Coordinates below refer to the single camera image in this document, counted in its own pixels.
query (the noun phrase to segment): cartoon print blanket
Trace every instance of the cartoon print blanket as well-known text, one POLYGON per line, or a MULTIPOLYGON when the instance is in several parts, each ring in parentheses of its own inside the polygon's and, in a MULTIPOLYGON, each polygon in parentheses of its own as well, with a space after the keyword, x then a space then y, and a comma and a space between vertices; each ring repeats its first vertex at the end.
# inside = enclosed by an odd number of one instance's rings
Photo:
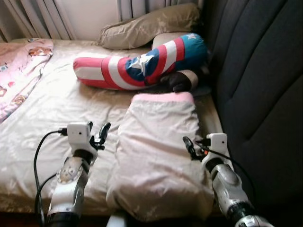
POLYGON ((53 42, 0 43, 0 123, 28 97, 53 54, 53 42))
POLYGON ((204 40, 191 33, 133 59, 119 56, 76 58, 73 68, 77 78, 88 86, 138 90, 157 84, 165 73, 199 68, 206 59, 204 40))

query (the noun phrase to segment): dark fabric cushion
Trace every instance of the dark fabric cushion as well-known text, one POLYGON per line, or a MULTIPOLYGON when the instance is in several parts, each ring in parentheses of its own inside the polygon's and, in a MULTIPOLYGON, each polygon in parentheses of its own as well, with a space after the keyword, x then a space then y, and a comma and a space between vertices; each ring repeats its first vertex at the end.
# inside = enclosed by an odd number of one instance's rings
POLYGON ((302 0, 205 3, 214 99, 230 155, 251 176, 257 209, 276 216, 302 212, 302 8, 302 0))

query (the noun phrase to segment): white curtain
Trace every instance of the white curtain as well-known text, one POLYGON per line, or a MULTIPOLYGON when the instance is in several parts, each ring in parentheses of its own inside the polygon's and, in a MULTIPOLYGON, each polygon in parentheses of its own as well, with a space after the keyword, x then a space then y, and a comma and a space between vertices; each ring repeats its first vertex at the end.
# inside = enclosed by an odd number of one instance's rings
POLYGON ((76 39, 62 0, 1 0, 0 42, 15 38, 76 39))
POLYGON ((204 0, 117 0, 119 20, 137 18, 166 6, 189 2, 196 3, 199 8, 202 8, 204 0))

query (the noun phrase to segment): captain america pillow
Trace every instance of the captain america pillow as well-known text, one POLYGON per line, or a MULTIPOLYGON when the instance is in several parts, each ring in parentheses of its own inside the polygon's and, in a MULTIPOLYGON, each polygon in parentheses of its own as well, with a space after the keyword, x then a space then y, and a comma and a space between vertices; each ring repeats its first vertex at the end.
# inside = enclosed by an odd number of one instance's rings
POLYGON ((180 36, 135 57, 76 58, 73 69, 84 84, 116 90, 139 90, 159 83, 162 75, 199 68, 207 60, 204 40, 195 33, 180 36))

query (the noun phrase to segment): bed sheet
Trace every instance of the bed sheet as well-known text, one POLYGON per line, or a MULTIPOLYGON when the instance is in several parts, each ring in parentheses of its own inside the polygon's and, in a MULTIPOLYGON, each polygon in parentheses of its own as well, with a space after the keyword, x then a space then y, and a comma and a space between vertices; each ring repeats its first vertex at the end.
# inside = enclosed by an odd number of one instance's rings
MULTIPOLYGON (((115 159, 117 129, 131 98, 138 92, 113 91, 88 87, 80 83, 72 68, 76 57, 116 55, 135 57, 150 50, 111 51, 93 45, 92 41, 54 40, 53 56, 27 100, 0 124, 0 211, 33 212, 36 184, 33 158, 41 138, 49 131, 66 127, 69 122, 92 121, 92 133, 102 124, 111 122, 105 150, 89 172, 85 188, 83 214, 110 215, 106 204, 107 178, 115 159)), ((202 135, 222 131, 212 98, 203 96, 196 101, 202 135)), ((37 169, 40 182, 57 172, 71 149, 67 137, 50 135, 41 147, 37 169)), ((45 212, 55 188, 50 180, 42 191, 45 212)))

